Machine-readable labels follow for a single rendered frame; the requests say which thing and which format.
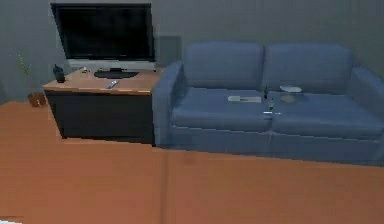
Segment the small black box device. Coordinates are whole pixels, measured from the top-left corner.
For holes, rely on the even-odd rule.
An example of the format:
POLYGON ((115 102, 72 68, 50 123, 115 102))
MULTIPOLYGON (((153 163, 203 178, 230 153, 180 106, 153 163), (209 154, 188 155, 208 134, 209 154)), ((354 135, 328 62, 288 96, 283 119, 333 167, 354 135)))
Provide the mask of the small black box device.
POLYGON ((63 69, 61 67, 54 65, 53 73, 58 83, 64 83, 66 81, 63 69))

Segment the green plant in brown pot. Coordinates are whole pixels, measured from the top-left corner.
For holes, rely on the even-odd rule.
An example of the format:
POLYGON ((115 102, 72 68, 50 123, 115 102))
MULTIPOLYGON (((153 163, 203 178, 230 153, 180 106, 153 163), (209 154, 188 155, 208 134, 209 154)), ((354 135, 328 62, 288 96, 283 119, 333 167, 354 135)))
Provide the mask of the green plant in brown pot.
POLYGON ((42 92, 38 92, 29 75, 30 64, 27 64, 21 55, 18 55, 18 67, 26 77, 27 83, 30 87, 30 93, 27 95, 28 102, 32 107, 45 107, 46 97, 42 92))

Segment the small grey-white item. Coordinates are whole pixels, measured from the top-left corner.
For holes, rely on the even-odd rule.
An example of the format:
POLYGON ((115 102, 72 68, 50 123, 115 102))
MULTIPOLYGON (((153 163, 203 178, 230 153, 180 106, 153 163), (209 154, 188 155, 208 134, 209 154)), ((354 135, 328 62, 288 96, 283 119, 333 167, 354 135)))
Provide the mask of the small grey-white item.
POLYGON ((274 100, 270 100, 270 101, 267 103, 267 110, 264 111, 263 114, 264 114, 264 115, 269 115, 269 116, 280 115, 280 112, 276 112, 276 111, 275 111, 274 100))

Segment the grey flat rectangular item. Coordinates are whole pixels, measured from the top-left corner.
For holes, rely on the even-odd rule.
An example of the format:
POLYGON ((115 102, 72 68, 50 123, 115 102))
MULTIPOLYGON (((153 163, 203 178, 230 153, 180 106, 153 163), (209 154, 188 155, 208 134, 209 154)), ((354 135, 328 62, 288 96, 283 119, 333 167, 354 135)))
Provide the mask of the grey flat rectangular item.
POLYGON ((245 103, 261 103, 262 99, 259 96, 244 97, 244 96, 228 96, 229 102, 245 102, 245 103))

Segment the black flat television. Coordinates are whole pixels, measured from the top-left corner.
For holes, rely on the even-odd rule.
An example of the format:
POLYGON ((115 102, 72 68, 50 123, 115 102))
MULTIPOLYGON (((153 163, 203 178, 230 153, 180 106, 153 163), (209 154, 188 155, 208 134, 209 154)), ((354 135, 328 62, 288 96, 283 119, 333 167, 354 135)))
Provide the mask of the black flat television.
POLYGON ((68 64, 101 77, 132 77, 156 69, 149 3, 53 3, 68 64))

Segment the dark cabinet with wooden top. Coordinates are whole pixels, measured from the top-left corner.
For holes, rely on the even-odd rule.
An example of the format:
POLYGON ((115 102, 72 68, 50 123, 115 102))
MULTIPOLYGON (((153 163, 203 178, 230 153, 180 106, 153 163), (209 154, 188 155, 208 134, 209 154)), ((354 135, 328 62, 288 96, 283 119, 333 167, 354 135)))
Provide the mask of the dark cabinet with wooden top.
POLYGON ((154 143, 152 92, 163 70, 141 70, 133 77, 98 78, 74 71, 64 83, 43 86, 63 138, 154 143), (113 89, 106 87, 120 81, 113 89))

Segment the blue two-seat sofa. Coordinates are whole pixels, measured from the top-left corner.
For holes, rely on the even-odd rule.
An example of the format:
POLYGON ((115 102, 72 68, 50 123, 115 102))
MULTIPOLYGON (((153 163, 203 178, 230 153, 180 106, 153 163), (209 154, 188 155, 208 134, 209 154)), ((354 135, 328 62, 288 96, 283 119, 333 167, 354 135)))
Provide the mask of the blue two-seat sofa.
POLYGON ((191 43, 152 110, 161 148, 384 167, 384 82, 339 44, 191 43))

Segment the pale round dish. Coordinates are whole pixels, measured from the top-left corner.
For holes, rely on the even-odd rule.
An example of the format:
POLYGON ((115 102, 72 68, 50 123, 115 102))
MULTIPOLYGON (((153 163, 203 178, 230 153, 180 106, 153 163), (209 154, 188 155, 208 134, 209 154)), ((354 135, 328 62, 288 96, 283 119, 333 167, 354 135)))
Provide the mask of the pale round dish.
POLYGON ((298 86, 292 86, 292 85, 281 85, 280 89, 287 93, 300 93, 302 92, 302 89, 298 86))

